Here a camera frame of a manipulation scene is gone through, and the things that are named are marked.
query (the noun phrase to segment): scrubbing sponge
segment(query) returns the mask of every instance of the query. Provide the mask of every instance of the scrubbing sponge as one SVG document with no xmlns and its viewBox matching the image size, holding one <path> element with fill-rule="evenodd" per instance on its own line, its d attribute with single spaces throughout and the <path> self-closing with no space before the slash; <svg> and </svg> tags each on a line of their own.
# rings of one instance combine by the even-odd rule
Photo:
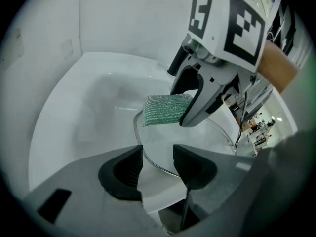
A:
<svg viewBox="0 0 316 237">
<path fill-rule="evenodd" d="M 179 123 L 192 99 L 188 94 L 148 96 L 143 108 L 143 126 Z"/>
</svg>

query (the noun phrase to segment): green sponge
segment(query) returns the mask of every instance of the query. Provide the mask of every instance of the green sponge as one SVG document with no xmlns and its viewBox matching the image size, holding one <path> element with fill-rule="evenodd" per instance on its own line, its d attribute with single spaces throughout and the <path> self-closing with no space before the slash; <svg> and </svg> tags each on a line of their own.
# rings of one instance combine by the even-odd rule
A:
<svg viewBox="0 0 316 237">
<path fill-rule="evenodd" d="M 188 94 L 148 96 L 143 108 L 143 126 L 179 123 L 192 99 Z"/>
</svg>

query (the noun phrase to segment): forearm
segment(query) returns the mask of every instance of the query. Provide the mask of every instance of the forearm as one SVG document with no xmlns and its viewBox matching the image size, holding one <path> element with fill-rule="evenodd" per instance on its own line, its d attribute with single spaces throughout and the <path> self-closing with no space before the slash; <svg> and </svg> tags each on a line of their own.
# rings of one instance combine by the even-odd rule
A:
<svg viewBox="0 0 316 237">
<path fill-rule="evenodd" d="M 276 45 L 266 41 L 258 72 L 281 93 L 298 69 Z"/>
</svg>

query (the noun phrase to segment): sink basin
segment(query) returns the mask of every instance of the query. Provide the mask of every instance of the sink basin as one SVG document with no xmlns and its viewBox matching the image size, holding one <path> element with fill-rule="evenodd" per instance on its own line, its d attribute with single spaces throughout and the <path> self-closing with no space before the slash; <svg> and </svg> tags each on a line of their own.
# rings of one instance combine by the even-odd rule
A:
<svg viewBox="0 0 316 237">
<path fill-rule="evenodd" d="M 59 81 L 40 113 L 30 149 L 30 189 L 70 162 L 137 145 L 133 118 L 146 96 L 170 93 L 174 77 L 166 70 L 142 57 L 85 53 Z M 205 121 L 189 130 L 179 124 L 142 128 L 141 119 L 138 123 L 147 154 L 175 173 L 175 143 L 232 154 L 225 137 Z M 180 178 L 143 162 L 138 190 L 148 213 L 185 198 Z"/>
</svg>

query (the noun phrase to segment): black cable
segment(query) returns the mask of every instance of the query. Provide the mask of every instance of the black cable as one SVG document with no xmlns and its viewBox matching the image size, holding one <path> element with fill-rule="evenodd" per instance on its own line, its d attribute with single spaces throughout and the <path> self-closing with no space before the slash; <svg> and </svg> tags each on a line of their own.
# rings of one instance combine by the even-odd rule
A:
<svg viewBox="0 0 316 237">
<path fill-rule="evenodd" d="M 182 213 L 182 219 L 181 219 L 181 223 L 180 223 L 180 230 L 183 230 L 184 227 L 184 222 L 186 221 L 186 217 L 187 217 L 187 213 L 188 213 L 188 209 L 189 209 L 189 191 L 190 189 L 187 189 L 187 196 L 186 196 L 186 200 L 184 202 L 184 206 L 183 206 L 183 213 Z"/>
<path fill-rule="evenodd" d="M 247 104 L 248 104 L 248 92 L 245 93 L 245 102 L 244 102 L 243 108 L 242 108 L 242 114 L 241 114 L 240 126 L 239 126 L 239 133 L 238 133 L 238 138 L 237 138 L 237 140 L 235 142 L 235 148 L 237 147 L 239 139 L 241 137 L 242 123 L 243 123 L 243 120 L 244 120 L 244 117 L 245 117 L 245 111 L 246 111 L 246 105 Z"/>
</svg>

